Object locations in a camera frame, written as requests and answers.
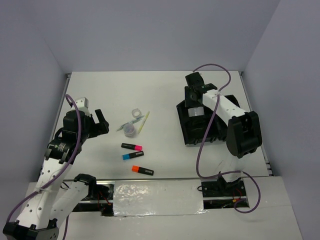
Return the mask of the clear paperclip jar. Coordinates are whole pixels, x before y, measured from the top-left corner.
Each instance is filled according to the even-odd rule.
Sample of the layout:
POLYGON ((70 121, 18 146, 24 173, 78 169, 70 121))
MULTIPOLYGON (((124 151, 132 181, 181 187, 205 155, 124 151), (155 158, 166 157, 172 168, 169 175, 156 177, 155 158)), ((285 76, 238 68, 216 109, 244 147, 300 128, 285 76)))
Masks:
POLYGON ((126 137, 133 138, 136 135, 135 126, 132 123, 127 123, 123 126, 123 133, 126 137))

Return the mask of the small clear tape roll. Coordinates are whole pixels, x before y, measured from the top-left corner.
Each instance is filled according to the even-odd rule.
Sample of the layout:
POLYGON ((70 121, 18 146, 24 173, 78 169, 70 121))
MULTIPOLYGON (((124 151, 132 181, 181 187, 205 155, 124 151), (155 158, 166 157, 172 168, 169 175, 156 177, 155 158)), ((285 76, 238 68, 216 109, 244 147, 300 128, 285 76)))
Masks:
POLYGON ((131 114, 135 119, 138 119, 141 117, 142 112, 138 108, 135 108, 132 110, 131 114))

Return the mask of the yellow pen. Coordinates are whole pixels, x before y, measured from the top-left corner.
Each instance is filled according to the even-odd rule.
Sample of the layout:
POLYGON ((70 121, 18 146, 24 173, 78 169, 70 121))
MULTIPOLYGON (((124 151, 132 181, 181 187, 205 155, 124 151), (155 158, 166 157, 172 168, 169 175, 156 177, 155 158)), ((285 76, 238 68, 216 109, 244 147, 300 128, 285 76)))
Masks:
POLYGON ((141 133, 141 131, 142 131, 142 129, 143 129, 143 127, 144 127, 144 125, 145 125, 145 123, 146 123, 149 115, 150 115, 150 111, 148 111, 148 112, 146 113, 146 115, 145 115, 145 117, 144 117, 144 119, 143 119, 143 121, 142 121, 142 123, 141 123, 141 125, 140 125, 140 127, 139 127, 139 129, 138 129, 138 131, 137 131, 138 134, 141 133))

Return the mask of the large white tape roll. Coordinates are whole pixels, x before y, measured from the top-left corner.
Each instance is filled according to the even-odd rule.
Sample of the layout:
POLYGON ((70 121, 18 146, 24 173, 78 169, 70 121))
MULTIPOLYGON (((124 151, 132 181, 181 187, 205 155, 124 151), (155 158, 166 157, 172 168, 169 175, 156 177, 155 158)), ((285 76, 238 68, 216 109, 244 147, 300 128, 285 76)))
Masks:
POLYGON ((191 117, 199 117, 203 116, 205 114, 204 108, 202 106, 200 107, 191 107, 188 110, 188 116, 191 117))

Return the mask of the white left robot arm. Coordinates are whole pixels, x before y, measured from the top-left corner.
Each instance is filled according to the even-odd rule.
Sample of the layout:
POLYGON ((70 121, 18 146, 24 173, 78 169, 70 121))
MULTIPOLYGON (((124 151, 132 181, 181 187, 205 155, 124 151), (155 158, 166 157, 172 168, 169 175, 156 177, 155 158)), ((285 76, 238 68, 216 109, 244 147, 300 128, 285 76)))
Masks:
POLYGON ((98 195, 97 179, 80 173, 61 197, 57 197, 68 171, 87 139, 109 132, 109 123, 100 109, 94 121, 86 106, 73 106, 63 118, 63 126, 47 145, 42 170, 34 191, 22 203, 24 209, 14 221, 7 220, 3 234, 8 240, 56 240, 60 227, 83 200, 98 195))

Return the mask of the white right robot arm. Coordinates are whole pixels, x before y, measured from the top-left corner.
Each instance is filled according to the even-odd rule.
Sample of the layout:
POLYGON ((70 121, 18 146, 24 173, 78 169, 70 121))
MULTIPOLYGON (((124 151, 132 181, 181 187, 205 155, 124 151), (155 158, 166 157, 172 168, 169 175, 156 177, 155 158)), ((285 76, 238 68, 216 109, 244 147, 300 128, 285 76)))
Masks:
POLYGON ((213 84, 205 84, 199 72, 186 77, 185 106, 188 111, 207 107, 213 110, 200 145, 196 160, 196 173, 199 174, 201 152, 208 138, 211 125, 224 137, 230 154, 238 159, 254 153, 262 145, 259 116, 255 111, 247 112, 235 105, 213 84))

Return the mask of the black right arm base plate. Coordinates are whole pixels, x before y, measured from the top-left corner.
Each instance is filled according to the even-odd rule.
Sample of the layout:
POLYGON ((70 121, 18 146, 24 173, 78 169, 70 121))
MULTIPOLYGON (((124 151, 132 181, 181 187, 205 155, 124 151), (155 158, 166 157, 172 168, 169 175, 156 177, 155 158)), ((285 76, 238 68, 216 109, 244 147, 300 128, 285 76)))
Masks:
POLYGON ((214 181, 203 181, 198 187, 204 198, 244 197, 246 189, 241 178, 226 182, 223 177, 214 181))

